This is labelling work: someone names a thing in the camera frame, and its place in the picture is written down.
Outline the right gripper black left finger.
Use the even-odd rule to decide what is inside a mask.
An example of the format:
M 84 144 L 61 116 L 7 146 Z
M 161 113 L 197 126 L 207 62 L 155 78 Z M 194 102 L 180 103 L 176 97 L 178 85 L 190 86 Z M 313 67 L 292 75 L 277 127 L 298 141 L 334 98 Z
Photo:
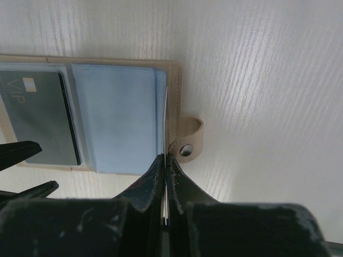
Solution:
M 111 199 L 17 199 L 1 206 L 1 256 L 160 256 L 164 156 Z

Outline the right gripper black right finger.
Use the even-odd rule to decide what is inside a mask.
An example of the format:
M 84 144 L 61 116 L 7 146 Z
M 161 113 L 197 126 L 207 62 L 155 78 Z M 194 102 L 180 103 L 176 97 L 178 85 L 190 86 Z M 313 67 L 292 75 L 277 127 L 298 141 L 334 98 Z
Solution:
M 172 256 L 329 256 L 316 219 L 290 203 L 222 203 L 166 158 Z

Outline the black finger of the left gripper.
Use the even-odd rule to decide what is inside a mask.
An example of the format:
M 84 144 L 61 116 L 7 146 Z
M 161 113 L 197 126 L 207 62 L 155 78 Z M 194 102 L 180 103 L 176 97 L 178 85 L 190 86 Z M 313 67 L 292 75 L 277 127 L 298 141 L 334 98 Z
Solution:
M 40 153 L 42 148 L 33 141 L 20 141 L 0 145 L 1 171 Z
M 58 183 L 54 180 L 29 188 L 19 193 L 1 191 L 1 206 L 17 199 L 46 198 L 58 189 Z

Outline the black VIP card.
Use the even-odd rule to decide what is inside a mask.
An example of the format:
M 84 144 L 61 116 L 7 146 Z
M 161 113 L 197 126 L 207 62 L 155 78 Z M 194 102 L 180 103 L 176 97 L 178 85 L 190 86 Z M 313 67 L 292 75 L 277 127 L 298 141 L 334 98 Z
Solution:
M 34 141 L 42 148 L 27 163 L 81 163 L 60 72 L 1 71 L 1 98 L 17 140 Z

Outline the beige card holder wallet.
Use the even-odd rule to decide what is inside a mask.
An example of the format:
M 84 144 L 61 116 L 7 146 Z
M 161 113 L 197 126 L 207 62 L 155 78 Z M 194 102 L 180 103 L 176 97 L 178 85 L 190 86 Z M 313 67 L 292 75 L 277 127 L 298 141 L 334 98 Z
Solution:
M 183 69 L 171 61 L 1 56 L 1 71 L 57 71 L 63 75 L 81 163 L 18 163 L 25 167 L 142 175 L 163 154 L 167 86 L 167 154 L 179 163 L 203 150 L 203 121 L 181 112 Z M 6 143 L 19 142 L 1 98 Z

